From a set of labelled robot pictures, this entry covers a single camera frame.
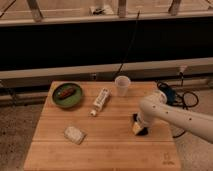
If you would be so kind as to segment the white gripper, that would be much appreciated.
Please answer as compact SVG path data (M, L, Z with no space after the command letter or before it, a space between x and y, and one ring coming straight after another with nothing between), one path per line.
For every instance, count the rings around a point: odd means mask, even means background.
M134 121L132 125L132 131L135 135L138 135L142 128L148 128L152 125L154 118L152 116L146 115L142 112L139 112L137 115L137 122Z

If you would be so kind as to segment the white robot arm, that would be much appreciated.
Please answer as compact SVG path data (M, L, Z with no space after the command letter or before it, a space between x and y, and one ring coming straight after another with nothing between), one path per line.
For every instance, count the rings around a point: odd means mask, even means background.
M135 135L147 135L154 119L159 118L213 144L213 116L169 106L162 91L143 97L139 109L140 112L133 115Z

